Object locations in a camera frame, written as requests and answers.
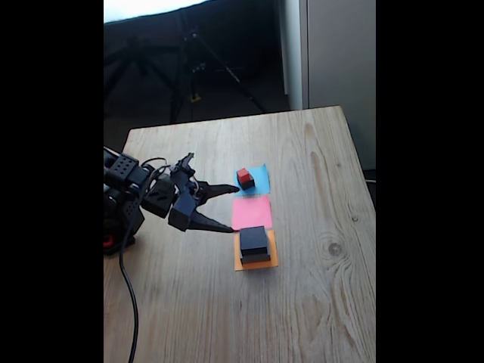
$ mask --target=colored paper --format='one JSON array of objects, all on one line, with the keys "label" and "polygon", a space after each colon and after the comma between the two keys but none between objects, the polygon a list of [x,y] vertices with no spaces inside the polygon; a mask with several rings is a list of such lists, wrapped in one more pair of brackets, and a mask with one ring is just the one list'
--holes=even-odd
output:
[{"label": "colored paper", "polygon": [[273,230],[267,231],[267,238],[268,238],[269,250],[271,251],[271,259],[269,261],[244,263],[242,265],[242,262],[240,260],[240,234],[239,233],[234,234],[235,271],[251,270],[253,268],[268,268],[268,267],[279,266],[278,249],[275,245],[275,235]]},{"label": "colored paper", "polygon": [[254,178],[255,186],[245,191],[240,188],[239,181],[237,180],[237,170],[234,172],[234,185],[239,187],[240,190],[235,195],[253,195],[253,194],[269,194],[271,192],[271,185],[269,182],[269,173],[267,167],[262,165],[260,168],[247,168],[247,171]]},{"label": "colored paper", "polygon": [[241,228],[259,225],[266,229],[272,228],[269,196],[235,198],[232,205],[232,228],[239,231]]}]

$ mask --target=orange paper square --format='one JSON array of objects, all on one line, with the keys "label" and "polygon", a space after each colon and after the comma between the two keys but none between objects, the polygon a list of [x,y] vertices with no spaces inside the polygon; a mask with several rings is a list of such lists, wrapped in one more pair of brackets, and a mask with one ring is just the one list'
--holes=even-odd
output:
[{"label": "orange paper square", "polygon": [[269,250],[271,251],[271,259],[269,261],[251,262],[242,265],[240,260],[240,234],[234,234],[234,259],[235,271],[251,270],[253,268],[268,268],[279,266],[278,249],[275,246],[274,230],[267,231],[267,238],[269,242]]}]

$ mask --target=robotic arm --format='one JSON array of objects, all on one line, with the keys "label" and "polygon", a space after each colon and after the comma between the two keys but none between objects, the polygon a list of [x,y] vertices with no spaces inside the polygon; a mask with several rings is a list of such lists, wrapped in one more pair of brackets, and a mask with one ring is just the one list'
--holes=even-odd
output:
[{"label": "robotic arm", "polygon": [[[193,153],[170,166],[170,174],[163,174],[149,164],[126,154],[118,154],[104,147],[104,241],[105,255],[119,251],[121,240],[134,218],[126,246],[135,242],[134,235],[144,221],[141,208],[161,218],[168,216],[168,224],[186,231],[196,229],[231,233],[234,230],[197,211],[208,199],[239,191],[233,185],[210,185],[194,178],[195,170],[188,164]],[[149,182],[147,190],[144,185]],[[141,208],[136,208],[141,198]]]}]

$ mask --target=wood knot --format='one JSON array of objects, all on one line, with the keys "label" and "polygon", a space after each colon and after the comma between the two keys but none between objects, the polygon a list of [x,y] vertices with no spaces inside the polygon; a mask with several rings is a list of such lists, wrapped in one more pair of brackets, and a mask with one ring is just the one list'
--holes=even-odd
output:
[{"label": "wood knot", "polygon": [[339,244],[330,244],[330,254],[338,256],[341,253],[341,246]]}]

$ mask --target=blue paper square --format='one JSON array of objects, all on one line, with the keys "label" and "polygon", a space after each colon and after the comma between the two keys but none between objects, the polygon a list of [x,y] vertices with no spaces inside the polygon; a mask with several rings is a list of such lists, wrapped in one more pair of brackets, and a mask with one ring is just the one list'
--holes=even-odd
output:
[{"label": "blue paper square", "polygon": [[256,186],[243,191],[242,188],[240,188],[239,181],[237,180],[237,170],[235,170],[234,185],[240,188],[240,190],[235,193],[235,195],[269,194],[271,192],[271,185],[269,183],[269,173],[267,172],[267,167],[265,167],[265,164],[262,165],[260,168],[247,168],[247,170],[254,178]]}]

